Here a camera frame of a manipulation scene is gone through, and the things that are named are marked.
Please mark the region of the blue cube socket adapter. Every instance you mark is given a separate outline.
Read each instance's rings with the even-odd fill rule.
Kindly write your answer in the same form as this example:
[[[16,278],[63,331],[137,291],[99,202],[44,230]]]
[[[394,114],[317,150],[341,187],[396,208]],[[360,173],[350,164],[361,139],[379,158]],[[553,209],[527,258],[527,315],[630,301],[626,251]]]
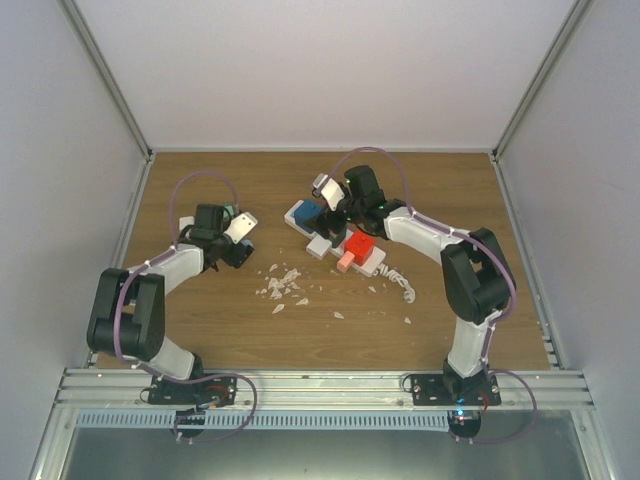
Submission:
[[[303,200],[302,203],[294,210],[293,219],[296,226],[300,229],[312,233],[314,228],[309,226],[307,222],[322,212],[322,207],[311,200]]]

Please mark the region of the mint green charger plug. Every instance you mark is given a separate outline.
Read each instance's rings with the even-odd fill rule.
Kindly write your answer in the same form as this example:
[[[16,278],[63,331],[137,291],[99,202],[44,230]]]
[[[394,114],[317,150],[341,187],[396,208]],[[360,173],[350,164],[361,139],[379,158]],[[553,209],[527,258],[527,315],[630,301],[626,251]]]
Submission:
[[[236,209],[232,203],[224,203],[223,207],[231,217],[234,217],[236,215]]]

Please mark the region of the white grey plug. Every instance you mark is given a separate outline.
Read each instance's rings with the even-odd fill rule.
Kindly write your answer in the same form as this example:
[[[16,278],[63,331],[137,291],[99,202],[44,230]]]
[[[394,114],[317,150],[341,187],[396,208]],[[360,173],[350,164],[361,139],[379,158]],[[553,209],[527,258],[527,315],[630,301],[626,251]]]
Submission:
[[[316,235],[306,246],[306,252],[318,260],[323,260],[332,249],[331,241],[319,235]]]

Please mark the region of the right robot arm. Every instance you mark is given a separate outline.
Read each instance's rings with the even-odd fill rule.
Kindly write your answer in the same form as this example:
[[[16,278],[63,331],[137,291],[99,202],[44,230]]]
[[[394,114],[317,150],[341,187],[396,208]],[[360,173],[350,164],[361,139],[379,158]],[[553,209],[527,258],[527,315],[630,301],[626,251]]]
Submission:
[[[339,239],[352,224],[440,265],[446,299],[456,316],[452,347],[443,363],[443,393],[453,404],[468,403],[489,382],[495,325],[516,299],[515,280],[494,233],[456,229],[419,214],[407,200],[388,199],[368,165],[347,170],[344,182],[319,174],[312,194],[324,206],[308,224],[323,238]]]

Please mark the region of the white usb charger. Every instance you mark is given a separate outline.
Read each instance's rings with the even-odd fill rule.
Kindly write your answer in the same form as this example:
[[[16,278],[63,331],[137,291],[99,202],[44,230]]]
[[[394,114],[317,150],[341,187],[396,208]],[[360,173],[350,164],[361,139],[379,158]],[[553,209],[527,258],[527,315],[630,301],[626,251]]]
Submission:
[[[193,225],[194,221],[195,221],[195,217],[194,216],[180,217],[179,218],[179,223],[178,223],[178,229],[180,231],[182,231],[187,226]]]

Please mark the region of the pink plug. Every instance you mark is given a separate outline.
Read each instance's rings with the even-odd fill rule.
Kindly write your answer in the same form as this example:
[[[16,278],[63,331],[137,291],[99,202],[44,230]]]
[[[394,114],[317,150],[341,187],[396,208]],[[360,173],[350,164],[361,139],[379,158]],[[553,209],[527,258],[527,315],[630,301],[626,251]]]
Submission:
[[[338,260],[336,264],[336,268],[341,273],[346,273],[349,268],[353,265],[355,260],[355,255],[352,252],[346,251],[341,258]]]

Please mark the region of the white power strip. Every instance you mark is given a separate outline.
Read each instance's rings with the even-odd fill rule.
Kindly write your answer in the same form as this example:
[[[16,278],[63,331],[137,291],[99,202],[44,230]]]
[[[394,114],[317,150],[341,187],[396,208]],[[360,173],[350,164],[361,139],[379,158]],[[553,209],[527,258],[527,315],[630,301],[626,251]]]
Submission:
[[[293,212],[302,203],[302,201],[303,200],[298,200],[284,214],[284,222],[288,226],[293,228],[296,232],[298,232],[298,233],[302,234],[304,237],[306,237],[308,239],[308,243],[309,243],[318,234],[315,233],[315,232],[308,233],[308,232],[300,229],[298,226],[295,225],[294,219],[293,219]],[[352,230],[347,229],[346,238],[342,242],[342,244],[338,248],[333,248],[325,257],[327,257],[329,254],[331,254],[337,259],[337,262],[338,262],[338,260],[344,254],[345,242],[351,236],[352,233],[353,233]],[[376,271],[376,269],[385,261],[385,258],[386,258],[386,252],[383,251],[381,248],[375,246],[372,255],[369,257],[369,259],[362,266],[358,266],[358,265],[355,265],[353,263],[353,265],[350,267],[350,269],[353,269],[353,270],[357,271],[358,273],[360,273],[360,274],[362,274],[362,275],[364,275],[366,277],[372,277],[374,275],[374,272]]]

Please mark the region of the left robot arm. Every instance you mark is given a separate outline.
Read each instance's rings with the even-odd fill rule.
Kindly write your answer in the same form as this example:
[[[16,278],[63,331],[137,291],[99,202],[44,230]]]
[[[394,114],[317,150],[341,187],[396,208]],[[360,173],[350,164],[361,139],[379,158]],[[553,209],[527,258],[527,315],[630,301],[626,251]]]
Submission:
[[[99,278],[86,340],[91,351],[112,355],[165,379],[185,404],[203,398],[199,357],[166,333],[165,297],[186,281],[218,269],[240,268],[254,252],[249,233],[258,220],[231,205],[200,204],[179,219],[177,242],[128,269],[109,268]]]

